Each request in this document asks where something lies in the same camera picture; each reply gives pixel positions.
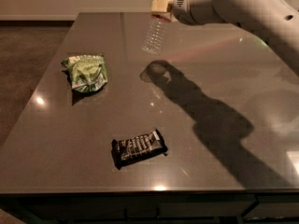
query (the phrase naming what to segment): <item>transparent bottle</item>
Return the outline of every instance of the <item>transparent bottle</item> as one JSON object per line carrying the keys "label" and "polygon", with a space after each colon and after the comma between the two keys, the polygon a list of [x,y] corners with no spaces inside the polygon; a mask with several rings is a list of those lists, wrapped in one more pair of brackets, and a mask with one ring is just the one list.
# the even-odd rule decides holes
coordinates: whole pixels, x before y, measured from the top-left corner
{"label": "transparent bottle", "polygon": [[144,51],[161,54],[169,23],[170,20],[163,17],[151,16],[149,30],[142,46]]}

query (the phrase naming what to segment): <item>brown floor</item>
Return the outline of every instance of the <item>brown floor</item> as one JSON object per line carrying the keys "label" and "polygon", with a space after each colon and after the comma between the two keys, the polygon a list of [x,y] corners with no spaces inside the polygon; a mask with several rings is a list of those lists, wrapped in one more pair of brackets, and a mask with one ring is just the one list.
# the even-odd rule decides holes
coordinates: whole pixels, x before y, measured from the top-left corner
{"label": "brown floor", "polygon": [[[0,26],[0,147],[27,104],[69,27]],[[22,224],[0,209],[0,224]]]}

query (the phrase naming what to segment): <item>green chip bag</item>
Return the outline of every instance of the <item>green chip bag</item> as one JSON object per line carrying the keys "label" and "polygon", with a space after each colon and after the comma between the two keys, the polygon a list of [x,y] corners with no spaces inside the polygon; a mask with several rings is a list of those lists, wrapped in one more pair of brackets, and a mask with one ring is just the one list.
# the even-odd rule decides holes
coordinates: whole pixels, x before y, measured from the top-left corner
{"label": "green chip bag", "polygon": [[72,89],[82,93],[99,91],[107,84],[103,55],[71,56],[62,61],[72,82]]}

